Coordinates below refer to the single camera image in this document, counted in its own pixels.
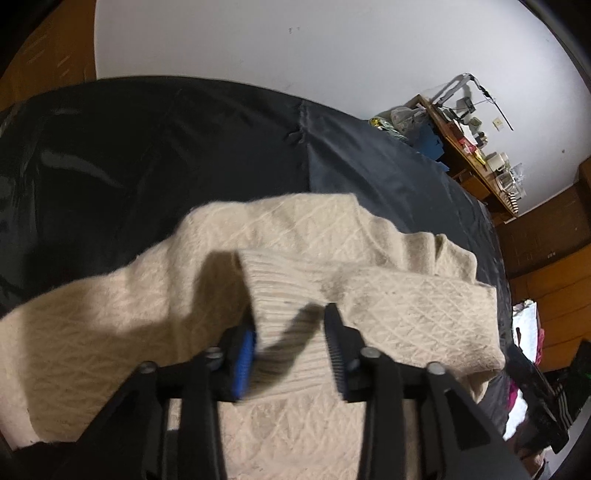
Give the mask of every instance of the beige sweater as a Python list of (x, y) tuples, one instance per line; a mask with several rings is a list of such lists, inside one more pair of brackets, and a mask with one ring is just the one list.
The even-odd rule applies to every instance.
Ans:
[[(354, 478), (363, 405), (335, 392), (323, 306), (335, 301), (399, 362), (445, 363), (480, 398), (504, 358), (495, 290), (475, 274), (474, 256), (445, 236), (404, 235), (353, 195), (212, 203), (127, 267), (0, 321), (0, 429), (14, 446), (76, 439), (138, 363), (188, 360), (250, 300), (251, 391), (220, 405), (229, 476)], [(407, 414), (416, 453), (412, 405)]]

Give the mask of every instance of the metal bolt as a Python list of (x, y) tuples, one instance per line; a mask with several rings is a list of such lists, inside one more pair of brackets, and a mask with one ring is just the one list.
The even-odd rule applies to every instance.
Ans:
[(213, 346), (205, 350), (205, 356), (210, 360), (217, 360), (223, 357), (222, 349), (218, 346)]
[(139, 371), (140, 371), (140, 373), (143, 373), (143, 374), (154, 373), (157, 368), (158, 368), (158, 365), (156, 365), (154, 362), (142, 362), (139, 365)]
[(443, 375), (445, 373), (445, 367), (439, 362), (431, 362), (427, 365), (427, 371), (433, 375)]
[(365, 358), (379, 358), (381, 352), (372, 346), (364, 346), (361, 349), (361, 355)]

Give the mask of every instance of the wooden desk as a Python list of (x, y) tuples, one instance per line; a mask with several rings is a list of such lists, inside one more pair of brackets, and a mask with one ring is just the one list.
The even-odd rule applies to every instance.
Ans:
[(444, 157), (442, 160), (450, 167), (449, 175), (462, 187), (486, 205), (495, 225), (517, 217), (511, 206), (508, 195), (499, 188), (495, 174), (474, 155), (466, 154), (460, 142), (454, 137), (447, 120), (445, 120), (431, 104), (421, 95), (406, 104), (408, 107), (422, 105), (427, 110), (433, 123), (439, 130), (444, 141)]

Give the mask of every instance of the black bed sheet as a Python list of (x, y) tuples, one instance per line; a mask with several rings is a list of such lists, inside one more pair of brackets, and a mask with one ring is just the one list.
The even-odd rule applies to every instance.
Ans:
[[(352, 192), (403, 232), (445, 233), (511, 299), (491, 219), (430, 160), (365, 121), (258, 87), (186, 77), (101, 80), (0, 113), (0, 313), (110, 272), (212, 200)], [(500, 431), (508, 380), (481, 407)]]

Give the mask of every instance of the light switch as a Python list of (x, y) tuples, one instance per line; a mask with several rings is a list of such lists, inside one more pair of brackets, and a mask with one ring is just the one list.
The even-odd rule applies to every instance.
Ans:
[(501, 130), (503, 130), (503, 128), (505, 128), (505, 124), (503, 123), (503, 120), (501, 120), (499, 117), (496, 117), (493, 121), (492, 124), (495, 126), (495, 128), (500, 132)]

